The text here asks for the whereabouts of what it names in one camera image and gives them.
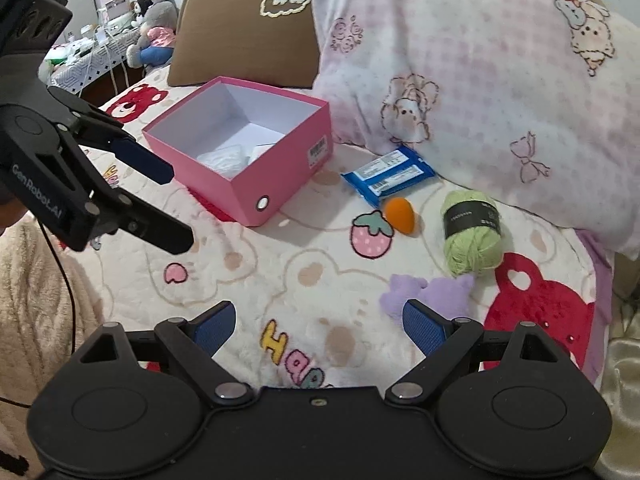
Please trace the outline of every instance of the green object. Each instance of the green object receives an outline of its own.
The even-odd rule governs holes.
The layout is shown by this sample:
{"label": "green object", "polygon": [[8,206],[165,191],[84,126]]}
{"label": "green object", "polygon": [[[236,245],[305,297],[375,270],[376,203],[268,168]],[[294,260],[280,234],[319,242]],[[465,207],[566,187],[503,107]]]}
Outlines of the green object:
{"label": "green object", "polygon": [[[478,200],[495,206],[495,202],[481,191],[451,191],[444,199],[441,214],[461,202]],[[502,238],[489,227],[471,227],[451,235],[444,241],[444,255],[447,266],[454,276],[466,272],[495,269],[502,263],[504,250]]]}

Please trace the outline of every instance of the open shoe box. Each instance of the open shoe box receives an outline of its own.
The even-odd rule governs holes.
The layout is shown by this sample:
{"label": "open shoe box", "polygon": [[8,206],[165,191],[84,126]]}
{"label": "open shoe box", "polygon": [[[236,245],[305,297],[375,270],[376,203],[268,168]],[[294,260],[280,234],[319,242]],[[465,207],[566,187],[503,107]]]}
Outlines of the open shoe box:
{"label": "open shoe box", "polygon": [[[219,77],[178,102],[143,133],[185,186],[245,226],[266,222],[333,151],[326,101]],[[196,158],[241,145],[273,144],[232,179]]]}

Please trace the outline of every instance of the orange makeup sponge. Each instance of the orange makeup sponge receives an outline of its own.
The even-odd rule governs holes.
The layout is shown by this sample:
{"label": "orange makeup sponge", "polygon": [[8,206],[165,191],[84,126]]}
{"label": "orange makeup sponge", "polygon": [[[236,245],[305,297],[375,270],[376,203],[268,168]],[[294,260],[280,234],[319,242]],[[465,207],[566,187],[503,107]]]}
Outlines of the orange makeup sponge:
{"label": "orange makeup sponge", "polygon": [[409,201],[401,196],[396,196],[386,201],[384,214],[387,222],[402,234],[410,235],[415,229],[414,208]]}

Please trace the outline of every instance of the purple plush toy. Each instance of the purple plush toy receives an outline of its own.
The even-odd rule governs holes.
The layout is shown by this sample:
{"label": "purple plush toy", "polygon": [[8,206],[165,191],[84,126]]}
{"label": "purple plush toy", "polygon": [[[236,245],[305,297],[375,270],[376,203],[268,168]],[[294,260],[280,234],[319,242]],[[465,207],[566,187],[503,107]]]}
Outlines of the purple plush toy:
{"label": "purple plush toy", "polygon": [[446,319],[469,316],[469,294],[476,279],[472,274],[457,278],[423,278],[393,274],[389,292],[380,296],[382,311],[402,326],[402,309],[408,300],[418,300]]}

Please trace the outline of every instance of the wet wipes package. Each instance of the wet wipes package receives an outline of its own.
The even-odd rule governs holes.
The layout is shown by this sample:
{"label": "wet wipes package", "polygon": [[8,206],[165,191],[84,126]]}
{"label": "wet wipes package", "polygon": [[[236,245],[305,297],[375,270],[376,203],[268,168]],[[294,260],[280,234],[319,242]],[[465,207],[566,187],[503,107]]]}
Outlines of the wet wipes package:
{"label": "wet wipes package", "polygon": [[406,146],[400,146],[358,170],[342,174],[364,200],[375,208],[380,208],[383,198],[435,175],[431,166]]}

